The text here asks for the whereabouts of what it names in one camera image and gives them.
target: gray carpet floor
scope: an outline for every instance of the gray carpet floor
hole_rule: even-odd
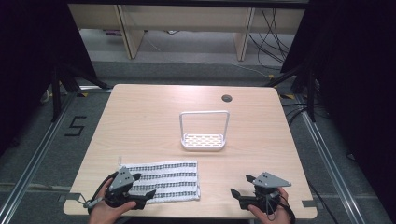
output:
[[[278,71],[260,66],[238,67],[230,64],[210,63],[98,63],[93,62],[100,80],[110,85],[118,83],[174,84],[174,85],[213,85],[213,86],[261,86],[269,81],[268,74],[279,76]],[[292,94],[290,78],[276,89],[280,95]],[[85,80],[80,85],[91,85]],[[87,96],[76,97],[66,111],[61,128],[56,133],[49,151],[41,162],[32,184],[25,193],[11,223],[86,223],[88,216],[71,217],[63,212],[62,196],[68,189],[81,165],[85,152],[91,141],[96,125],[105,108],[110,93],[90,92]],[[298,108],[294,99],[281,99],[285,115]],[[0,202],[7,199],[8,194],[22,175],[27,162],[35,153],[52,118],[52,105],[40,106],[18,136],[19,144],[10,147],[0,158]],[[325,139],[332,156],[342,172],[347,185],[357,200],[367,223],[391,223],[375,193],[366,181],[358,164],[347,158],[347,148],[332,124],[332,118],[323,107],[316,107],[316,119],[322,137]],[[75,116],[84,116],[76,125],[84,126],[80,136],[66,136],[77,130],[69,128]],[[337,191],[332,183],[322,158],[312,137],[304,124],[303,118],[296,117],[290,125],[307,179],[327,206],[331,209],[339,223],[351,223]],[[318,195],[312,190],[318,204],[318,216],[311,220],[298,220],[297,223],[334,223],[329,212],[324,209]],[[159,220],[133,218],[131,223],[219,223],[218,220]],[[225,223],[241,223],[237,220],[223,220]]]

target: floor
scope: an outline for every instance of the floor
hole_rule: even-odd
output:
[[[278,73],[276,69],[282,65],[284,59],[278,49],[279,42],[276,42],[270,35],[267,37],[267,42],[269,45],[275,46],[275,48],[268,46],[266,48],[275,55],[275,58],[262,52],[260,55],[258,54],[259,50],[253,39],[260,45],[264,35],[252,34],[252,39],[249,39],[247,45],[245,60],[238,62],[232,34],[176,32],[171,35],[166,31],[147,31],[137,56],[133,60],[128,59],[120,36],[106,35],[102,30],[80,30],[80,34],[91,60],[96,63],[97,69],[101,68],[100,71],[104,75],[111,74],[111,71],[101,67],[101,63],[161,63],[163,67],[170,69],[176,69],[175,64],[189,64],[191,66],[196,64],[225,64],[254,75],[270,78],[272,71],[274,74]],[[278,38],[284,44],[284,46],[281,45],[282,49],[287,51],[294,36],[279,35]],[[288,85],[288,83],[279,84],[279,92],[284,96],[281,99],[282,104],[290,102],[290,98],[287,96],[292,95],[292,92],[290,92]],[[97,108],[103,108],[107,97],[103,94],[94,95],[92,100],[95,101]],[[292,100],[294,103],[296,101],[301,102],[304,97],[292,96]],[[77,99],[71,103],[77,111],[74,111],[76,114],[88,110],[94,114],[93,119],[100,118],[100,111],[84,108],[80,105],[81,101],[82,99]],[[36,119],[32,119],[29,127],[21,134],[21,139],[25,140],[21,141],[16,148],[23,148],[23,150],[9,150],[1,158],[0,202],[5,202],[9,199],[8,195],[12,193],[12,190],[15,190],[13,187],[17,186],[16,183],[20,181],[20,176],[29,172],[29,170],[25,169],[26,163],[36,156],[35,149],[40,146],[43,140],[39,137],[30,136],[34,134],[35,136],[46,136],[47,130],[52,128],[48,123],[48,116],[51,112],[50,107],[50,104],[43,104],[42,108],[36,111]],[[288,115],[293,110],[295,110],[295,107],[285,107],[285,114]],[[326,210],[326,206],[329,206],[331,211],[334,212],[339,223],[391,223],[375,194],[371,191],[364,175],[360,172],[359,167],[346,157],[347,149],[345,149],[342,139],[336,133],[331,121],[321,119],[328,116],[326,111],[318,108],[316,112],[318,115],[317,123],[312,124],[310,119],[303,113],[300,119],[295,120],[293,126],[290,126],[305,174],[314,184],[314,189],[319,192],[319,194],[316,194],[314,189],[312,189],[313,197],[317,201],[318,218],[314,220],[298,220],[297,223],[335,223],[330,213]],[[94,127],[87,128],[86,132],[92,134]],[[329,137],[324,143],[320,138],[318,141],[312,140],[315,136]],[[311,138],[312,143],[306,143],[306,137]],[[69,146],[67,144],[71,144],[70,140],[67,140],[68,142],[63,141],[65,140],[58,141],[56,137],[54,140],[50,139],[51,147],[65,147]],[[76,141],[87,146],[90,138],[80,137]],[[43,160],[40,161],[42,164],[39,163],[37,165],[35,170],[37,174],[32,179],[27,180],[40,184],[31,184],[29,186],[23,199],[18,202],[19,208],[16,211],[12,211],[13,217],[9,222],[23,223],[30,220],[31,223],[45,223],[48,222],[48,218],[59,223],[86,222],[86,217],[73,217],[70,219],[65,214],[59,215],[60,211],[62,211],[62,193],[70,190],[70,183],[74,180],[74,174],[71,171],[67,171],[67,169],[61,170],[59,167],[70,166],[65,158],[73,157],[74,164],[77,166],[74,167],[74,170],[77,170],[84,152],[73,151],[73,155],[70,155],[71,153],[67,153],[67,151],[56,152],[50,150],[45,153],[49,155],[41,159]],[[335,160],[335,162],[326,162],[328,158]],[[323,176],[327,176],[325,181],[322,180]],[[344,192],[346,197],[341,195],[340,192]],[[46,209],[40,209],[42,203]],[[29,214],[26,212],[26,208],[40,209],[37,210],[40,212]]]

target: striped cloth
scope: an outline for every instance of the striped cloth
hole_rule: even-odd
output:
[[[131,174],[141,174],[129,193],[145,195],[156,189],[147,203],[170,203],[199,200],[197,161],[162,161],[142,164],[123,164]]]

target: wooden table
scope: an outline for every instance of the wooden table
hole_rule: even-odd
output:
[[[222,96],[232,96],[231,102]],[[228,110],[227,143],[219,152],[190,152],[180,143],[179,113]],[[193,123],[207,130],[207,124]],[[290,134],[276,90],[258,87],[117,85],[93,135],[71,192],[86,198],[122,163],[198,161],[201,199],[192,202],[148,204],[127,216],[253,218],[231,195],[253,195],[246,175],[268,172],[291,182],[285,188],[297,218],[314,218],[316,207]],[[86,215],[80,203],[67,201],[68,215]]]

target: metal bar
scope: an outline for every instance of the metal bar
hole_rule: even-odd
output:
[[[301,95],[296,95],[296,100],[300,104],[304,103],[304,99]],[[309,115],[306,112],[303,112],[303,118],[309,132],[311,133],[315,145],[317,146],[320,157],[322,158],[326,169],[329,172],[335,189],[337,190],[338,195],[340,196],[340,199],[346,209],[346,213],[348,214],[350,221],[356,224],[366,223],[357,202],[349,190],[346,181],[344,180],[340,170],[332,158],[330,150],[327,148],[326,143],[324,142],[320,131],[318,130],[317,124],[311,121]]]
[[[12,216],[17,210],[18,205],[20,204],[24,193],[28,189],[29,184],[32,181],[39,165],[47,154],[50,144],[57,130],[59,129],[62,120],[64,119],[64,114],[67,111],[67,108],[71,105],[76,96],[77,94],[73,92],[69,92],[69,94],[66,96],[63,103],[64,109],[58,118],[49,126],[49,129],[41,140],[37,150],[35,151],[35,154],[33,155],[32,159],[30,159],[14,189],[11,191],[6,202],[3,204],[0,211],[0,220],[2,224],[9,223],[9,221],[12,219]]]

